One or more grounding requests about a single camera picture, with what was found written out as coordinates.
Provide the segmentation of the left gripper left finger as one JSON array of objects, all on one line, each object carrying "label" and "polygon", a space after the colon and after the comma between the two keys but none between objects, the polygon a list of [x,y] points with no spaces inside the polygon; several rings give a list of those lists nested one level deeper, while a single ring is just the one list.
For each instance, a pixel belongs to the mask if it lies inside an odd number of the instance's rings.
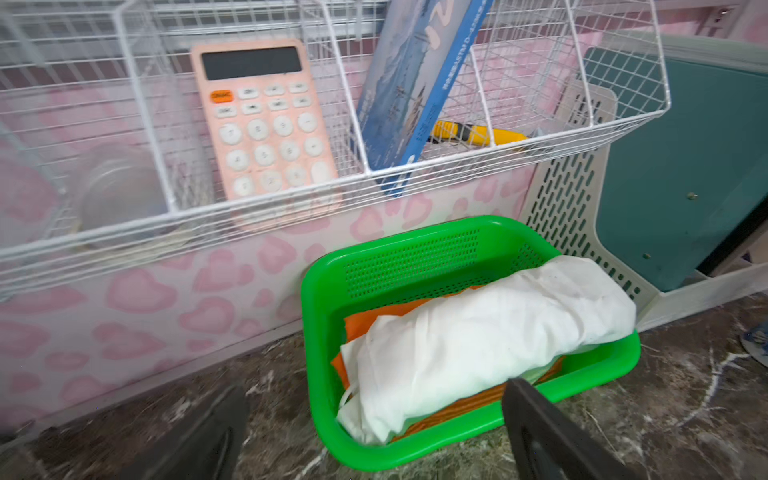
[{"label": "left gripper left finger", "polygon": [[248,416],[243,387],[221,387],[145,448],[116,477],[231,479],[245,440]]}]

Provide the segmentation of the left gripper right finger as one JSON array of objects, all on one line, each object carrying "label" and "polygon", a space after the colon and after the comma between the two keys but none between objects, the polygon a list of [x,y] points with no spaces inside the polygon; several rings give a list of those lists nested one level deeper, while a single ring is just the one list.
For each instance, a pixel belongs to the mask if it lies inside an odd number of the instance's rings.
[{"label": "left gripper right finger", "polygon": [[501,400],[521,479],[635,479],[637,476],[523,379]]}]

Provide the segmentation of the white shorts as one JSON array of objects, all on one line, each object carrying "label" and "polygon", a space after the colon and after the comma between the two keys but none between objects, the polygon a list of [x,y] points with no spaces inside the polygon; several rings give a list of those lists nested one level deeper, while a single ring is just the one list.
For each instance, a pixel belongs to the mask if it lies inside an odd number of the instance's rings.
[{"label": "white shorts", "polygon": [[565,255],[476,289],[380,316],[345,348],[354,399],[337,420],[381,445],[411,419],[635,329],[636,306],[594,261]]}]

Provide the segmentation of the clear round tape roll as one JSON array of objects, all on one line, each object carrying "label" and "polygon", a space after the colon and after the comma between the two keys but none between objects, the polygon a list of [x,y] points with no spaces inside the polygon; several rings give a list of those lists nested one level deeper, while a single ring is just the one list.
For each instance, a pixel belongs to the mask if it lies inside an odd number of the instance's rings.
[{"label": "clear round tape roll", "polygon": [[68,177],[77,232],[168,212],[151,152],[102,144],[79,157]]}]

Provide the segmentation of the orange folded cloth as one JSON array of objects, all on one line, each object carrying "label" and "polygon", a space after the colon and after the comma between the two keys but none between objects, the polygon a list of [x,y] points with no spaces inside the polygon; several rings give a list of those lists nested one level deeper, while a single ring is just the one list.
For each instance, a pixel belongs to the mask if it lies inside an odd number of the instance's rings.
[{"label": "orange folded cloth", "polygon": [[[338,414],[341,414],[341,410],[351,403],[355,395],[354,388],[352,386],[351,380],[349,379],[349,374],[352,371],[352,367],[348,366],[348,362],[343,356],[344,349],[351,349],[353,346],[357,346],[358,339],[363,337],[369,331],[369,329],[374,325],[380,316],[398,316],[399,314],[405,315],[428,302],[430,302],[430,299],[420,299],[408,303],[383,306],[367,312],[353,314],[344,320],[348,342],[342,345],[341,352],[337,354],[336,357],[331,361],[331,365],[336,370],[342,385],[345,388],[345,391],[342,394],[341,400],[339,402]],[[553,379],[562,371],[563,361],[564,359],[562,357],[555,358],[544,367],[525,372],[521,378],[529,381],[533,385],[544,383]],[[395,435],[392,439],[392,442],[397,442],[408,436],[430,429],[439,424],[446,423],[449,420],[453,420],[474,410],[497,402],[502,398],[503,391],[504,385],[499,384],[473,396],[459,399],[451,405],[448,405],[429,416],[411,419],[405,423],[406,429],[403,432]]]}]

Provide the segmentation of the white desktop file organizer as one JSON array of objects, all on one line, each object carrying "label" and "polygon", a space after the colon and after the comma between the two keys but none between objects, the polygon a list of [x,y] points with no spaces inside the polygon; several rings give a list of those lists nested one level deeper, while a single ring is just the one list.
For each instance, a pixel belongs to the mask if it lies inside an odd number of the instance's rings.
[{"label": "white desktop file organizer", "polygon": [[540,163],[521,220],[596,261],[648,330],[767,287],[749,255],[767,230],[767,53],[706,37],[641,36],[588,49],[560,117],[625,120],[611,144]]}]

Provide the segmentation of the green plastic basket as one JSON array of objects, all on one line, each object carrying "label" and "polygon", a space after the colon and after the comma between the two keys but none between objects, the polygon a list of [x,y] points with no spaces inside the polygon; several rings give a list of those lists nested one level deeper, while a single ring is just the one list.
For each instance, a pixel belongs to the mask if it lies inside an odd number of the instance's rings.
[{"label": "green plastic basket", "polygon": [[[385,471],[502,423],[501,406],[494,402],[397,442],[395,435],[381,445],[356,441],[337,420],[345,388],[331,365],[348,342],[347,317],[480,288],[560,255],[526,225],[482,216],[345,248],[316,261],[302,281],[301,304],[312,418],[330,453],[355,470]],[[548,400],[561,401],[626,375],[640,354],[634,329],[622,339],[560,356],[562,371],[539,390]]]}]

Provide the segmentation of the white pink calculator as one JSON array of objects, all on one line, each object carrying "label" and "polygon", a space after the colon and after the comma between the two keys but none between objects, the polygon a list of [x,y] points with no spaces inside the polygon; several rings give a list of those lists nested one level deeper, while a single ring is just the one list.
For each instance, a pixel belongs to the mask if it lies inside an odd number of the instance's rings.
[{"label": "white pink calculator", "polygon": [[337,210],[331,140],[296,39],[197,45],[190,59],[233,223],[265,230]]}]

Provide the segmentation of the teal folder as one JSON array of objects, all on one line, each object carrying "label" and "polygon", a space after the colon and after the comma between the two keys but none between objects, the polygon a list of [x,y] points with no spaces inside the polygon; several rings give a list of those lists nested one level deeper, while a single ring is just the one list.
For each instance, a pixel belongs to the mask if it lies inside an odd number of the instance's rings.
[{"label": "teal folder", "polygon": [[664,108],[611,145],[597,234],[655,288],[677,289],[766,198],[767,77],[597,47],[585,70],[619,117]]}]

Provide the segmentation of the yellow utility knife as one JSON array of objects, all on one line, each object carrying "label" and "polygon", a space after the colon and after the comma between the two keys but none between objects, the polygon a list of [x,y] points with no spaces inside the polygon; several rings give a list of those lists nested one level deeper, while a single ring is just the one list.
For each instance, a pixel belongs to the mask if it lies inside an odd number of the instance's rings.
[{"label": "yellow utility knife", "polygon": [[477,147],[505,145],[527,139],[526,135],[518,132],[450,121],[438,121],[429,137],[433,144],[453,142]]}]

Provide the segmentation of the blue book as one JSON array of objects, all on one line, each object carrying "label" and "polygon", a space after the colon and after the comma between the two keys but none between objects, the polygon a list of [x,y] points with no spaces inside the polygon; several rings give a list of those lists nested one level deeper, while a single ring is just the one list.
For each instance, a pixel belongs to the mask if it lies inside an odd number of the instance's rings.
[{"label": "blue book", "polygon": [[368,166],[391,197],[401,196],[440,118],[483,117],[465,64],[490,1],[392,1],[356,114]]}]

